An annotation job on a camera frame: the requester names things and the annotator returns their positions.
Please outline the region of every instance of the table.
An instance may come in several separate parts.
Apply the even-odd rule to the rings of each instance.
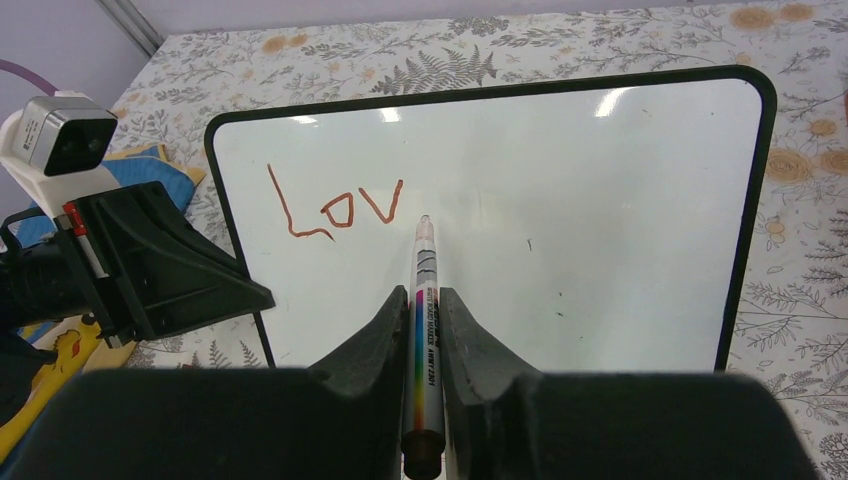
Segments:
[[[208,169],[228,111],[738,63],[779,95],[728,370],[760,379],[824,476],[848,478],[848,3],[755,3],[170,37],[117,102],[114,150]],[[232,253],[211,179],[192,224]],[[261,367],[250,317],[150,342],[138,367]]]

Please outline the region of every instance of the marker barrel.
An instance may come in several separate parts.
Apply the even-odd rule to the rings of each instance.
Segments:
[[[401,451],[404,473],[432,480],[442,470],[445,418],[439,353],[439,285],[429,217],[416,230],[410,289],[409,359],[404,389]]]

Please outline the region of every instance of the white board surface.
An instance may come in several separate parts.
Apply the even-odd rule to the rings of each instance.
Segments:
[[[711,371],[762,112],[719,79],[237,121],[214,157],[277,366],[305,366],[407,285],[440,286],[543,371]],[[269,175],[273,170],[295,237]],[[384,223],[359,189],[394,219]],[[353,225],[320,212],[349,192]],[[330,211],[348,220],[348,198]]]

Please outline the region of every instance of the orange flower pattern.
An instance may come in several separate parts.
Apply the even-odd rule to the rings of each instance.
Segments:
[[[793,150],[773,148],[769,151],[766,178],[786,185],[802,183],[810,177],[810,160]]]
[[[780,18],[789,22],[803,22],[813,18],[813,7],[801,3],[786,5],[780,9]]]
[[[277,53],[286,46],[286,36],[277,35],[265,40],[262,44],[262,51],[265,53]]]
[[[779,221],[769,222],[766,224],[766,232],[769,234],[769,241],[775,247],[779,247],[781,243],[786,241],[786,237],[783,235],[785,231],[786,226]]]
[[[374,78],[375,73],[377,73],[377,71],[374,70],[373,67],[365,68],[364,70],[362,70],[362,73],[359,76],[359,78],[362,79],[362,82],[360,82],[360,83],[365,83],[365,82],[370,81],[372,78]]]
[[[751,59],[751,56],[748,55],[747,53],[737,54],[735,60],[736,60],[736,63],[738,63],[739,65],[750,65],[751,62],[753,61]]]
[[[291,41],[289,42],[289,46],[300,47],[305,44],[307,40],[309,40],[309,35],[301,33],[292,37]]]
[[[825,152],[819,157],[821,168],[827,173],[848,175],[848,150]]]
[[[730,14],[730,23],[740,30],[763,30],[774,24],[774,14],[765,8],[742,7]]]
[[[829,137],[836,133],[836,122],[833,120],[816,120],[810,122],[810,133],[817,137]]]

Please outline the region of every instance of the purple cable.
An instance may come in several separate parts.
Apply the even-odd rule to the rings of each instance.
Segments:
[[[0,58],[0,70],[4,72],[9,72],[12,75],[16,75],[18,77],[23,78],[27,82],[35,85],[39,90],[46,93],[47,95],[53,96],[56,94],[56,91],[59,90],[58,88],[54,87],[52,83],[48,82],[32,70],[26,67],[22,67],[17,63],[13,63],[8,60],[3,60],[2,58]]]

